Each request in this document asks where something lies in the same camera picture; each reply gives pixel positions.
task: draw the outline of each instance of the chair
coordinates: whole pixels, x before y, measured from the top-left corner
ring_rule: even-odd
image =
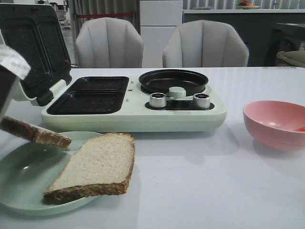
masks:
[[[126,20],[98,18],[86,21],[75,48],[81,68],[142,67],[142,38]]]
[[[163,67],[244,67],[249,50],[236,30],[216,21],[176,26],[163,51]]]

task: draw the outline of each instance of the round black pan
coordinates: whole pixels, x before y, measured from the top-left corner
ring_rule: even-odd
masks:
[[[197,72],[180,69],[161,69],[142,74],[141,88],[147,93],[168,93],[170,87],[183,87],[186,96],[200,93],[209,79]]]

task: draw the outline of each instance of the pink bowl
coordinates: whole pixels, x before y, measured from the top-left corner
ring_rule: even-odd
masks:
[[[305,149],[305,106],[281,101],[256,101],[244,106],[244,123],[258,142],[282,151]]]

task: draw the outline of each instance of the white bread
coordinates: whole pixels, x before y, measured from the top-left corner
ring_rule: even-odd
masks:
[[[67,148],[72,141],[72,139],[51,130],[8,116],[2,119],[0,129],[34,143],[47,144],[60,148]]]
[[[47,200],[73,200],[127,192],[135,146],[130,134],[107,133],[84,142],[45,190]]]

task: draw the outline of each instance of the light green plate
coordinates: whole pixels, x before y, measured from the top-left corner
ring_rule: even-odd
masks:
[[[43,199],[43,191],[52,183],[83,142],[100,135],[73,131],[63,135],[72,138],[67,149],[26,143],[0,161],[0,203],[27,215],[54,215],[83,206],[97,197],[81,198],[52,205]]]

